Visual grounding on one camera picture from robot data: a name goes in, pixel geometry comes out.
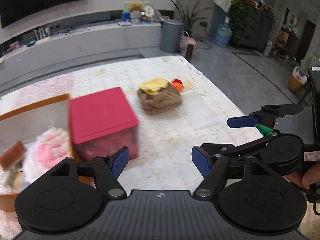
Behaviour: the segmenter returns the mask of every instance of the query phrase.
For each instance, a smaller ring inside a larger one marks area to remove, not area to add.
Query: red box
[[[71,140],[82,158],[110,156],[123,146],[130,159],[138,156],[138,119],[121,88],[75,98],[69,109]]]

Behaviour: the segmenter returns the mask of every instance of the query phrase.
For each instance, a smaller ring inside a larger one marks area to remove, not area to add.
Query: dark cabinet
[[[262,52],[267,44],[272,24],[272,18],[267,17],[257,8],[248,6],[244,18],[244,29],[239,37],[233,35],[231,42],[234,45],[246,46]]]

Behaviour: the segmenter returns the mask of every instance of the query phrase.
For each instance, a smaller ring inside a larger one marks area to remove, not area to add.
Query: table
[[[140,83],[158,76],[179,78],[203,95],[216,113],[217,125],[195,132],[179,108],[146,115],[136,91]],[[118,179],[127,194],[132,189],[193,192],[203,179],[191,161],[193,146],[205,142],[237,146],[262,137],[256,128],[230,129],[226,120],[243,113],[181,56],[111,63],[50,78],[5,95],[0,101],[0,114],[64,93],[76,98],[112,87],[123,89],[140,120],[139,157],[129,162]],[[1,227],[0,235],[5,237]]]

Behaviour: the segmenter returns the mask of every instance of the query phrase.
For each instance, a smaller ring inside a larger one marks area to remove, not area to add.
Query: green object
[[[131,12],[131,6],[134,2],[125,2],[123,12]],[[153,8],[153,2],[140,2],[141,8],[145,8],[146,6],[150,6]]]
[[[263,135],[263,136],[267,136],[267,135],[271,135],[273,130],[268,128],[268,127],[265,127],[261,124],[257,124],[256,125],[256,128],[259,130],[259,132]]]
[[[255,0],[232,0],[232,5],[229,11],[231,15],[230,28],[237,38],[240,38],[243,30],[245,29],[244,20],[247,15],[248,6],[254,6]],[[273,27],[275,24],[275,11],[272,6],[265,4],[262,6],[261,11],[265,13],[267,17],[273,19]]]

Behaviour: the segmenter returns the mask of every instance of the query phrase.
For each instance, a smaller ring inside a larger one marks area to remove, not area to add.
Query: human hand
[[[309,190],[309,186],[311,184],[320,181],[320,162],[317,162],[313,166],[311,166],[311,168],[303,176],[301,176],[297,172],[293,172],[284,177],[297,186]]]

